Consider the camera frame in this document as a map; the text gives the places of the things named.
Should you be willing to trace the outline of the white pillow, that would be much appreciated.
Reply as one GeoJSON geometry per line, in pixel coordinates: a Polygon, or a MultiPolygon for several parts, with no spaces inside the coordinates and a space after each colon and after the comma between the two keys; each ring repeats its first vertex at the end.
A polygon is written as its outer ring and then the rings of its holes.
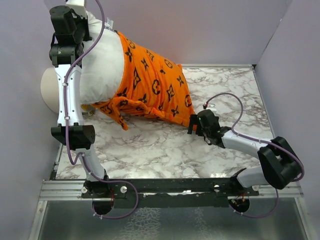
{"type": "Polygon", "coordinates": [[[85,41],[87,51],[104,30],[97,45],[82,59],[80,77],[80,103],[82,105],[107,102],[116,94],[124,74],[124,51],[119,35],[112,29],[110,20],[103,23],[91,12],[87,12],[89,35],[85,41]]]}

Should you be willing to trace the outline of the orange patterned pillowcase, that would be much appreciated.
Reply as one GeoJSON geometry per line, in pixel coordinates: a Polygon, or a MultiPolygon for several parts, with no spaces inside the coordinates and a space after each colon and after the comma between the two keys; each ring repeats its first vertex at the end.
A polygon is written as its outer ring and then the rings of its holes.
{"type": "Polygon", "coordinates": [[[188,127],[195,113],[182,66],[144,48],[121,32],[124,73],[111,99],[92,104],[128,130],[121,113],[188,127]]]}

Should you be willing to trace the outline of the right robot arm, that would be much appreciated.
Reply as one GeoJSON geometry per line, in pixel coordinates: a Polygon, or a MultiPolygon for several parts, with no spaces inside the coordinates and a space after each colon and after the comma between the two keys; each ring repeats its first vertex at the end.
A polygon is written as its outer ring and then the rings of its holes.
{"type": "Polygon", "coordinates": [[[236,133],[231,127],[220,126],[219,117],[209,109],[190,116],[187,133],[192,134],[193,130],[208,145],[236,150],[259,160],[258,167],[241,169],[230,178],[229,189],[236,196],[258,185],[282,190],[304,173],[302,163],[283,137],[268,140],[236,133]]]}

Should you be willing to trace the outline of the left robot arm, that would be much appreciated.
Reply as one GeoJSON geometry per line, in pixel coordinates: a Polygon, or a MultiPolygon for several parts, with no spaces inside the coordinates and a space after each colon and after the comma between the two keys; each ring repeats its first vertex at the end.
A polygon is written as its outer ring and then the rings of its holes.
{"type": "Polygon", "coordinates": [[[84,198],[105,198],[111,193],[106,170],[100,164],[94,142],[93,125],[86,125],[80,105],[80,80],[84,42],[91,40],[84,0],[68,0],[50,9],[54,34],[49,58],[58,82],[58,120],[51,135],[66,146],[72,165],[81,162],[86,180],[81,189],[84,198]]]}

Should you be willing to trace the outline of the white pillow care label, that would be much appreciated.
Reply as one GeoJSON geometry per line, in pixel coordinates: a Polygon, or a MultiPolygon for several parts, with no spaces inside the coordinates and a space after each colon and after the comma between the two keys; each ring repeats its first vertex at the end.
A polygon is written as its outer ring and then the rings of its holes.
{"type": "Polygon", "coordinates": [[[111,32],[114,32],[114,21],[112,19],[110,19],[109,17],[107,17],[105,19],[106,21],[104,22],[104,29],[105,30],[108,30],[108,31],[111,31],[111,32]]]}

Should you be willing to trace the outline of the white cylinder with pegs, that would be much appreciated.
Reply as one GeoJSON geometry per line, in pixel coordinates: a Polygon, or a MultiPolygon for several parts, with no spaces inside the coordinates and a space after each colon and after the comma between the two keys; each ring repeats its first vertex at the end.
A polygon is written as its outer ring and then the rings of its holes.
{"type": "Polygon", "coordinates": [[[40,81],[40,92],[48,108],[58,114],[60,110],[59,86],[54,67],[49,67],[44,71],[40,81]]]}

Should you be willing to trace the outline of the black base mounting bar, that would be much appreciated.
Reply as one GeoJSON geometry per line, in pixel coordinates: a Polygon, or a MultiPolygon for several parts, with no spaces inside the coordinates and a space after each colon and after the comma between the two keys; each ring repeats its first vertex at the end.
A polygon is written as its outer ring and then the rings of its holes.
{"type": "Polygon", "coordinates": [[[243,188],[229,178],[112,179],[109,183],[85,181],[82,199],[112,204],[118,209],[228,207],[228,199],[255,197],[259,192],[243,188]]]}

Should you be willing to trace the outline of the aluminium rail frame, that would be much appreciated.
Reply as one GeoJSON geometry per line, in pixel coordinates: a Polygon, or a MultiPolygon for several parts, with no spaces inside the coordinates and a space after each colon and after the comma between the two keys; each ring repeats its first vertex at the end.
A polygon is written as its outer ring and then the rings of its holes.
{"type": "MultiPolygon", "coordinates": [[[[81,200],[83,179],[72,180],[44,180],[41,185],[39,201],[76,201],[81,200]]],[[[304,196],[299,183],[278,190],[280,198],[301,198],[304,196]]]]}

